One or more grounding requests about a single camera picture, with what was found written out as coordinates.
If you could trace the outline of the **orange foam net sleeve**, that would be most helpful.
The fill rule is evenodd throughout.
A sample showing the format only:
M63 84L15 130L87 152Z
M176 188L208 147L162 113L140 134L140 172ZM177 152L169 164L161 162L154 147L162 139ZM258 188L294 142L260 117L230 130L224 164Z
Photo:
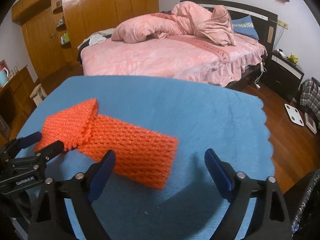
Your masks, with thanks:
M176 137L99 114L93 122L89 141L78 146L78 151L99 162L107 151L113 150L116 174L162 190L170 176L177 148Z

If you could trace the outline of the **black lined trash bin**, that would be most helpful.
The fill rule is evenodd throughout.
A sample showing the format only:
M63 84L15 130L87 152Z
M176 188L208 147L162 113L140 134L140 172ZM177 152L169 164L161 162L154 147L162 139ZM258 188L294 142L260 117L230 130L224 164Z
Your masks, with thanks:
M308 173L284 194L293 239L319 239L319 170Z

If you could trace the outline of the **wooden side cabinet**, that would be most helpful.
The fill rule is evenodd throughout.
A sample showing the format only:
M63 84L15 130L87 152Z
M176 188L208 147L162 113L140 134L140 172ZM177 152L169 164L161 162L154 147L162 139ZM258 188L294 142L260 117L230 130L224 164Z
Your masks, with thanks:
M1 145L15 138L36 105L30 95L38 82L23 67L1 88Z

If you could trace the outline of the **small white stool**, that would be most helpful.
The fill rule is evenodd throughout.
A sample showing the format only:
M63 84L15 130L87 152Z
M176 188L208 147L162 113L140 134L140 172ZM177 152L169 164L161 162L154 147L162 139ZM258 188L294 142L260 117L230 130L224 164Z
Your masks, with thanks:
M44 91L41 84L37 85L30 94L30 98L33 99L37 107L39 107L39 105L44 101L46 97L47 93Z

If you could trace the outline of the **light blue kettle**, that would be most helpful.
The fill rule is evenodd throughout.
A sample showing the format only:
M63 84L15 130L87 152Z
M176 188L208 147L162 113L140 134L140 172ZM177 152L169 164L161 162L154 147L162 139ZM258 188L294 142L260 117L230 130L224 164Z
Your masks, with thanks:
M3 87L9 81L9 71L7 68L0 70L0 86Z

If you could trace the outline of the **white bathroom scale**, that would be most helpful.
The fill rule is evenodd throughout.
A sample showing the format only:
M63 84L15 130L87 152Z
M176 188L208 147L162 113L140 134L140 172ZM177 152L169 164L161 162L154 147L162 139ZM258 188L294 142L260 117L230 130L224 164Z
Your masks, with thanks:
M304 126L304 122L303 119L298 111L298 109L296 109L295 107L285 103L284 107L287 111L287 114L289 116L289 119L294 123L297 124L299 126Z

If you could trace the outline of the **clothes pile on bed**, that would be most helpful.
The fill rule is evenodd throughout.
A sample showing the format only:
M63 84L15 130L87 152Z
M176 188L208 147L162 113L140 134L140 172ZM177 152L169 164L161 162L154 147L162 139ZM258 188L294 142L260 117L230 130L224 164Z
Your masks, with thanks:
M98 44L110 38L114 30L115 30L114 28L110 28L110 29L97 31L91 34L88 38L84 39L80 45L78 45L77 47L78 52L80 53L87 46Z

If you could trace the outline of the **blue table cloth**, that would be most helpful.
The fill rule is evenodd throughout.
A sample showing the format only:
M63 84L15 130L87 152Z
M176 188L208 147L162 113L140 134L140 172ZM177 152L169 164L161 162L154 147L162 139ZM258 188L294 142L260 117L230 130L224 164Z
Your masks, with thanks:
M212 149L250 178L274 174L263 102L215 85L147 76L68 78L21 136L80 103L95 104L89 141L58 155L46 175L70 179L107 150L116 166L93 209L112 239L209 239L228 208L204 163Z

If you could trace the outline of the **black white nightstand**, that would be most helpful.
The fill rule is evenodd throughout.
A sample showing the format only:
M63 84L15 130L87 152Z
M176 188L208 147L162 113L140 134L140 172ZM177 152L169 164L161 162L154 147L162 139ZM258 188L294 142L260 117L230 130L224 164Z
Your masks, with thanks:
M261 82L285 101L291 102L298 93L304 77L302 68L276 51L267 59L265 68L266 72L262 75Z

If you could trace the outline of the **white power strip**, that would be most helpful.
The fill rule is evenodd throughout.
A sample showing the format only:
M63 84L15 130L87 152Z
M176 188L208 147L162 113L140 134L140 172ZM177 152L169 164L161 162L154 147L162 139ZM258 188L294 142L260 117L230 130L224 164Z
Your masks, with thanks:
M260 78L265 72L264 63L260 62L259 66L260 66L260 74L257 76L257 78L254 81L254 85L257 89L260 89L260 85L258 84L258 82L260 81Z

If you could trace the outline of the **bed with pink sheet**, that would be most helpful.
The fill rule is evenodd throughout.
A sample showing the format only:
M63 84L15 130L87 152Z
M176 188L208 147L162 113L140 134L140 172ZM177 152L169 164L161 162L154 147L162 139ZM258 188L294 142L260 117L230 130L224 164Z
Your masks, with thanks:
M235 41L235 46L221 47L190 35L134 44L108 38L84 48L80 57L85 76L156 76L225 87L267 56L266 48L251 37L236 34Z

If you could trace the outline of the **yellow plush toy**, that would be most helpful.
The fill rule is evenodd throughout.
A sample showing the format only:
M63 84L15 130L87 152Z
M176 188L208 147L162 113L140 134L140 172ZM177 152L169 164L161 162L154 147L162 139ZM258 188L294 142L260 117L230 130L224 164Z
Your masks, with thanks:
M296 55L293 55L291 54L289 57L288 57L288 60L290 62L292 62L293 64L297 64L298 63L298 57Z

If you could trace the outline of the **white phone on nightstand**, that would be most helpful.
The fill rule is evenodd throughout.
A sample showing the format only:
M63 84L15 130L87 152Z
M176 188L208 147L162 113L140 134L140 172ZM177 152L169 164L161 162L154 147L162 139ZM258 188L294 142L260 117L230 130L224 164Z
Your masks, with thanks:
M284 52L281 49L276 49L276 52L282 57L282 58L286 58L286 55L284 54Z

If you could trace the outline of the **pink duvet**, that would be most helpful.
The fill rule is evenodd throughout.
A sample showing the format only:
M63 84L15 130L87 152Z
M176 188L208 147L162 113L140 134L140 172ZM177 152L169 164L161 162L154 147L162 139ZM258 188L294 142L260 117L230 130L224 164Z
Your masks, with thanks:
M176 4L170 14L158 12L126 20L114 29L111 38L138 43L150 36L161 39L178 35L207 38L222 47L236 45L231 16L223 5L209 11L191 1Z

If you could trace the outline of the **blue pillow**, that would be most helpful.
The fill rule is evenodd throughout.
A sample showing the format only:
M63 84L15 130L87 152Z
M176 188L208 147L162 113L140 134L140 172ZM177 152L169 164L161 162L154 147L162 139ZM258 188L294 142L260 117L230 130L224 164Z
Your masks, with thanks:
M232 26L236 34L241 34L259 40L259 35L254 27L250 15L237 20L232 20Z

